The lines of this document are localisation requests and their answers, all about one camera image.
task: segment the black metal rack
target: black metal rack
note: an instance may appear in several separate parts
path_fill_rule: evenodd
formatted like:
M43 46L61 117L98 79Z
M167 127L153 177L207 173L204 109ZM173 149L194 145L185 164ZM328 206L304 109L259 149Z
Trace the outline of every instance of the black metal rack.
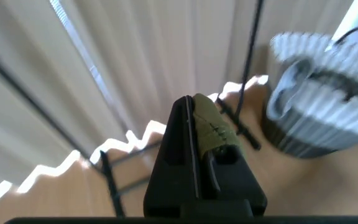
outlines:
M233 123L236 124L236 126L238 127L237 135L239 135L239 134L244 135L246 137L246 139L248 139L248 141L250 142L250 145L256 150L260 149L260 144L259 144L258 140L256 140L255 137L253 137L253 135L249 132L246 125L241 123L241 121L239 119L239 114L240 114L242 102L244 99L245 84L246 84L246 81L247 81L247 78L248 78L248 75L250 72L252 53L253 53L253 49L254 49L254 43L255 43L255 39L256 39L257 30L259 27L259 20L261 17L263 3L264 3L264 0L257 0L257 8L255 10L254 21L253 21L253 26L252 26L252 30L251 30L251 38L249 40L249 51L247 54L246 63L244 65L244 73L242 74L242 88L240 91L240 100L239 100L239 104L237 106L236 112L233 113L232 110L230 109L230 107L228 107L228 105L225 104L225 102L220 100L219 97L217 98L217 103L222 108L221 113L226 113L230 117L230 119L233 121ZM36 112L38 112L39 115L41 115L41 117L43 117L43 119L49 125L51 125L51 127L54 128L70 144L70 146L73 149L78 150L81 153L81 155L89 161L90 155L86 152L86 150L83 149L81 147L81 145L78 144L74 140L74 138L72 138L70 133L68 131L66 131L56 121L56 119L54 119L54 117L52 115L50 115L47 112L47 110L33 96L31 96L31 94L24 87L22 87L20 85L19 82L17 82L17 80L15 80L15 78L11 75L11 73L8 72L8 70L5 69L1 64L0 64L0 77L3 80L5 80L6 83L8 85L10 85L16 92L18 92L18 94L20 94L20 96L23 97L23 99L25 99L26 102L31 107L33 107L33 109L36 110ZM89 162L93 166L94 169L96 169L100 174L104 175L104 177L106 178L106 182L108 183L108 187L109 187L109 191L110 191L110 197L112 200L112 204L114 205L114 209L116 211L117 217L125 216L124 209L123 209L122 203L121 203L121 196L142 184L148 183L150 177L140 179L137 182L134 182L126 187L123 187L122 189L117 189L117 185L114 180L114 175L112 174L112 169L116 165L118 165L124 161L127 161L127 160L129 160L135 156L138 156L146 151L156 149L160 145L160 143L161 143L161 141L155 142L151 145L144 147L141 150L134 151L134 152L132 152L122 158L116 159L115 161L112 161L112 162L109 162L108 155L106 153L100 152L101 153L101 162L102 162L101 169L100 169L100 167L94 165L92 162Z

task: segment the beige curtain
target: beige curtain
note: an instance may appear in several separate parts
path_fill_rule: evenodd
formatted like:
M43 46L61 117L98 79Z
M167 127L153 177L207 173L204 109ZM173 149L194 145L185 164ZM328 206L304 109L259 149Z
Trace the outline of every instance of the beige curtain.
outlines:
M333 34L351 2L265 1L253 71L265 72L273 35ZM91 155L107 139L126 144L128 130L142 139L183 95L238 82L254 9L245 0L0 0L0 63ZM0 183L20 186L72 150L0 78Z

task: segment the green object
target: green object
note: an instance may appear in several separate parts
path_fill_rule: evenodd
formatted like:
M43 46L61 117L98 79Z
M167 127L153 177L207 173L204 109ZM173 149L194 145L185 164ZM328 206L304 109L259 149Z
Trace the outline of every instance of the green object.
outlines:
M219 149L225 145L235 145L241 149L241 143L236 132L227 124L215 104L206 96L193 96L195 108L193 117L198 141L198 153L203 158L204 153L212 149Z

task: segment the curtain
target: curtain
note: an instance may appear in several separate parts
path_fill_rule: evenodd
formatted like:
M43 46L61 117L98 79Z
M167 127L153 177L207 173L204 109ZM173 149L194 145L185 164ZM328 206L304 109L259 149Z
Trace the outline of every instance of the curtain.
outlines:
M351 2L266 0L253 73L265 72L276 33L333 34ZM130 150L153 131L150 120L167 121L177 98L241 80L254 9L242 0L0 0L0 64L89 156L107 139ZM5 188L40 164L79 157L73 150L0 78Z

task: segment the wooden floor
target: wooden floor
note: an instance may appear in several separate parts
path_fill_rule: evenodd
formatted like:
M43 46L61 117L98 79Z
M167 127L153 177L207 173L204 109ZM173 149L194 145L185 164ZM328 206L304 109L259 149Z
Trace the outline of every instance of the wooden floor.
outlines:
M358 146L319 159L302 160L278 152L260 130L264 88L247 90L241 118L262 144L253 151L242 139L249 163L268 198L266 215L358 215ZM237 96L226 101L235 107ZM160 139L154 135L150 142ZM157 150L114 168L118 187L151 173ZM124 152L109 151L111 159ZM128 216L142 216L146 185L122 196ZM106 181L79 162L59 177L41 177L26 194L0 199L0 223L14 217L114 216Z

